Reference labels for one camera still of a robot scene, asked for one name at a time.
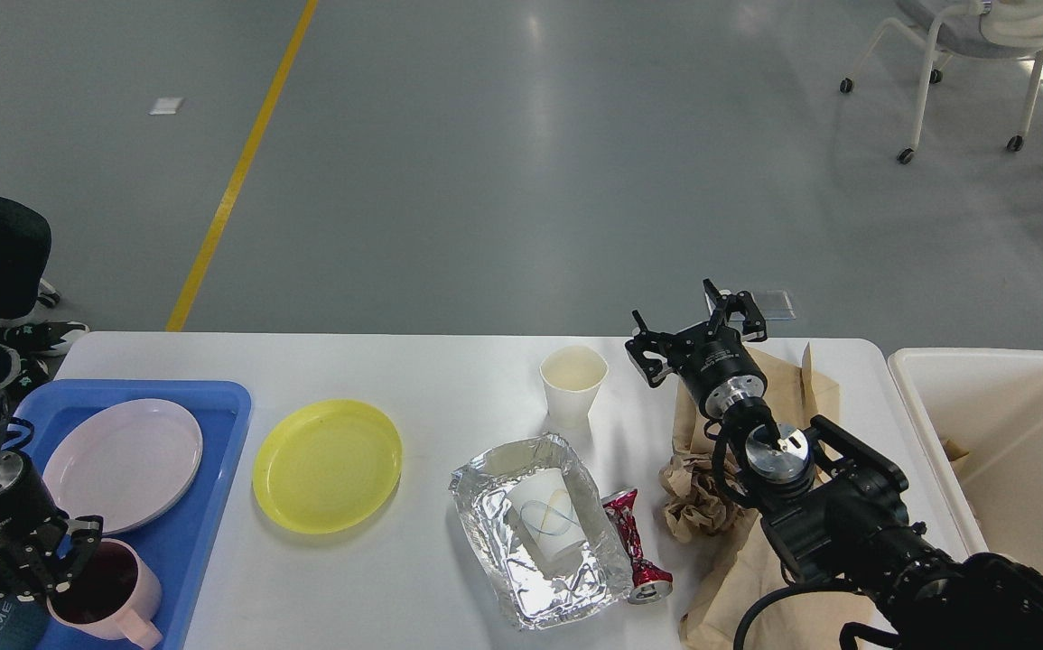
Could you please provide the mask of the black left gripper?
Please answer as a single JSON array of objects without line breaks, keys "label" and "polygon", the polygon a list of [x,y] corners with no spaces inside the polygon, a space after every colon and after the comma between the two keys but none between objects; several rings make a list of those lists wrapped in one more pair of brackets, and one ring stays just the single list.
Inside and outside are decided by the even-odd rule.
[{"label": "black left gripper", "polygon": [[34,602],[71,587],[103,538],[104,517],[67,517],[33,461],[0,454],[0,599]]}]

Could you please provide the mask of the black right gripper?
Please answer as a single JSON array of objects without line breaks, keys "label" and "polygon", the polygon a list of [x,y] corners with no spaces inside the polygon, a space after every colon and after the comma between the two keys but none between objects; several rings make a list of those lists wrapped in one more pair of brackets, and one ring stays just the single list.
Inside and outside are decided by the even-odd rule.
[{"label": "black right gripper", "polygon": [[765,396],[768,380],[743,342],[768,340],[768,323],[751,292],[719,291],[710,279],[703,279],[703,291],[710,308],[706,324],[678,336],[651,330],[633,311],[625,350],[650,388],[678,374],[700,414],[719,422],[741,400]]}]

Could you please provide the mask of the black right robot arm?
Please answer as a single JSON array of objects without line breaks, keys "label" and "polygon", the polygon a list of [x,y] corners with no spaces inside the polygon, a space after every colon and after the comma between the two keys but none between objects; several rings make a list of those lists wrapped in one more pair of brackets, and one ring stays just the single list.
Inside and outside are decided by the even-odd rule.
[{"label": "black right robot arm", "polygon": [[677,333],[651,330],[639,312],[626,341],[648,385],[678,375],[706,420],[715,490],[760,515],[789,575],[743,613],[741,649],[768,606],[809,593],[869,598],[890,630],[850,622],[839,645],[889,649],[1043,649],[1043,576],[995,552],[963,562],[909,523],[901,495],[908,477],[825,415],[806,427],[778,422],[768,380],[747,344],[768,324],[752,293],[721,292],[703,280],[710,316]]}]

